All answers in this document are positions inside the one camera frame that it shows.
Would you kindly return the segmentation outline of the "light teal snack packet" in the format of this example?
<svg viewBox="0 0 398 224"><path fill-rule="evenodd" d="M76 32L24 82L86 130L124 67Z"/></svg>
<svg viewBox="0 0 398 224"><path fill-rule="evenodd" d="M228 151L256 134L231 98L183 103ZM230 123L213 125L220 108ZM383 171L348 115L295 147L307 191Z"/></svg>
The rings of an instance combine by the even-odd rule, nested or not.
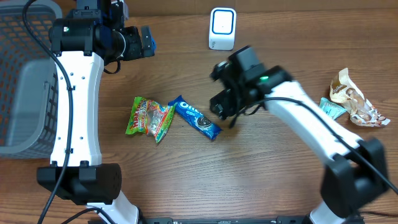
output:
<svg viewBox="0 0 398 224"><path fill-rule="evenodd" d="M325 97L321 98L319 107L332 119L336 119L347 112L344 107L329 101Z"/></svg>

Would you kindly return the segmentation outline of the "blue Oreo cookie pack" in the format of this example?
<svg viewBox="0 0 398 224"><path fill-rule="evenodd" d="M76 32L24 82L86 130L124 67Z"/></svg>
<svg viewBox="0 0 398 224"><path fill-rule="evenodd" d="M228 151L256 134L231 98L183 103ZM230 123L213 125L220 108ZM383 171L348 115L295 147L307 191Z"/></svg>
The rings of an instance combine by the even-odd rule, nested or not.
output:
<svg viewBox="0 0 398 224"><path fill-rule="evenodd" d="M169 106L175 106L175 111L193 128L204 134L210 140L215 140L222 129L196 108L188 104L182 95L168 103Z"/></svg>

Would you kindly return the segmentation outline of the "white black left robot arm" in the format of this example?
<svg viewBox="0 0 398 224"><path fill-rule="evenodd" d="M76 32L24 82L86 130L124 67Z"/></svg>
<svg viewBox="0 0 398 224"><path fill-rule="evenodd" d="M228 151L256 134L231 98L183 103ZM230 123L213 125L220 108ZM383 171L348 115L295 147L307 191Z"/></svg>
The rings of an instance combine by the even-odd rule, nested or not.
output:
<svg viewBox="0 0 398 224"><path fill-rule="evenodd" d="M121 168L102 161L98 141L98 93L109 63L155 54L147 26L126 27L124 1L78 1L54 21L50 47L58 76L57 130L50 165L37 170L52 197L96 212L105 223L144 223L121 190Z"/></svg>

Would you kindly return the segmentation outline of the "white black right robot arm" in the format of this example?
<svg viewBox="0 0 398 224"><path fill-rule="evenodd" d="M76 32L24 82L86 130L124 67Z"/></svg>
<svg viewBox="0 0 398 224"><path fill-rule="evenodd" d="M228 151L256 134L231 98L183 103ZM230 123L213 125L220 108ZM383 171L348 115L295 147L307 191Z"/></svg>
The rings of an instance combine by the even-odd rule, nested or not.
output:
<svg viewBox="0 0 398 224"><path fill-rule="evenodd" d="M266 68L250 46L214 66L210 75L224 90L210 100L220 119L264 108L281 119L317 155L325 172L322 203L302 218L303 223L362 223L360 209L387 192L384 146L363 140L322 111L300 83L280 66Z"/></svg>

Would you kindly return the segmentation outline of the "green Haribo gummy bag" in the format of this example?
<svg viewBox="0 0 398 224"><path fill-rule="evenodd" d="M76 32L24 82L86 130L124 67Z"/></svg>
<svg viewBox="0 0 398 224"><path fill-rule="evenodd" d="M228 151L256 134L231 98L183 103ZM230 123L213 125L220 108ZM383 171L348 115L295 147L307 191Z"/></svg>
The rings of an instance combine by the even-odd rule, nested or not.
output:
<svg viewBox="0 0 398 224"><path fill-rule="evenodd" d="M134 98L125 134L153 136L158 144L166 136L174 113L175 105L162 106L154 100L137 96Z"/></svg>

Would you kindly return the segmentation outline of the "beige brown cookie pouch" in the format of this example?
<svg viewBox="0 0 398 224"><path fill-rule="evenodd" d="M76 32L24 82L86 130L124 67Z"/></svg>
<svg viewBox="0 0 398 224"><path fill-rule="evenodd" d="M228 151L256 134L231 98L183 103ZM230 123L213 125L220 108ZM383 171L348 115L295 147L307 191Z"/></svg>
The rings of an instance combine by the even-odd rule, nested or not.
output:
<svg viewBox="0 0 398 224"><path fill-rule="evenodd" d="M341 104L350 120L358 126L381 127L391 121L373 106L349 77L348 68L340 70L330 83L330 99Z"/></svg>

